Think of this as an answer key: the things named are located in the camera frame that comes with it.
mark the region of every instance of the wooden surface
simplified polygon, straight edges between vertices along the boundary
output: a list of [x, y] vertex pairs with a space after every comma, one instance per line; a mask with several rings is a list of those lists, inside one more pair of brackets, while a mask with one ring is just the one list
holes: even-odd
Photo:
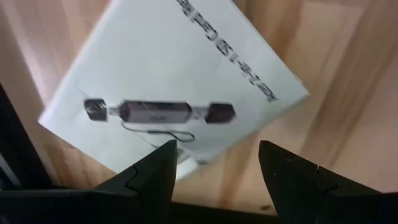
[[[114, 175], [36, 120], [107, 0], [0, 0], [1, 83], [54, 182]], [[275, 214], [257, 161], [270, 140], [383, 192], [398, 191], [398, 1], [237, 0], [311, 96], [176, 184], [174, 200]]]

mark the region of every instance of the light wood floor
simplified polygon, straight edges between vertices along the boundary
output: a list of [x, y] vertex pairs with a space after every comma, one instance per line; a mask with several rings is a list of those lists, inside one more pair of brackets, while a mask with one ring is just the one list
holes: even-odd
[[[54, 182], [114, 175], [37, 124], [107, 0], [0, 0], [0, 81]], [[311, 96], [203, 170], [174, 200], [275, 214], [257, 161], [270, 140], [383, 192], [398, 191], [398, 1], [238, 0]]]

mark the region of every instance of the printed image of card reader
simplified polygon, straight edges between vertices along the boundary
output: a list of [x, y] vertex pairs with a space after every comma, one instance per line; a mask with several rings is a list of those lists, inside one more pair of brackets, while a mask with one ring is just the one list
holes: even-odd
[[210, 103], [207, 107], [190, 106], [187, 102], [124, 100], [119, 106], [107, 106], [104, 99], [91, 98], [84, 107], [92, 121], [107, 121], [119, 116], [125, 123], [183, 124], [204, 119], [206, 124], [228, 124], [236, 116], [231, 103]]

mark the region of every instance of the card reader illustration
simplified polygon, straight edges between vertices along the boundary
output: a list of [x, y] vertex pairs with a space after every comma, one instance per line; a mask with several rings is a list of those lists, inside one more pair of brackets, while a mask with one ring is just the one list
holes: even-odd
[[119, 116], [126, 130], [146, 134], [167, 134], [180, 142], [192, 142], [195, 136], [186, 131], [134, 129], [126, 124], [185, 124], [204, 119], [206, 124], [228, 124], [236, 116], [231, 103], [210, 103], [209, 106], [190, 106], [187, 102], [124, 100], [119, 106], [107, 106], [104, 99], [84, 101], [85, 111], [92, 121], [107, 121]]

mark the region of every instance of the keychain cord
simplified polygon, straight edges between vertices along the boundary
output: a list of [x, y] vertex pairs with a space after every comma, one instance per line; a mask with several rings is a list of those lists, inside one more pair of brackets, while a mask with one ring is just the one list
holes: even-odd
[[[176, 131], [176, 130], [160, 131], [160, 130], [132, 129], [132, 128], [126, 127], [124, 121], [121, 122], [121, 125], [124, 129], [126, 129], [128, 131], [133, 131], [133, 132], [137, 132], [137, 133], [146, 133], [146, 134], [166, 134], [166, 135], [172, 136], [175, 140], [180, 141], [180, 142], [192, 142], [195, 140], [195, 136], [192, 133], [189, 133], [186, 131]], [[178, 134], [186, 135], [186, 136], [189, 136], [189, 138], [180, 138], [176, 134], [177, 135]]]

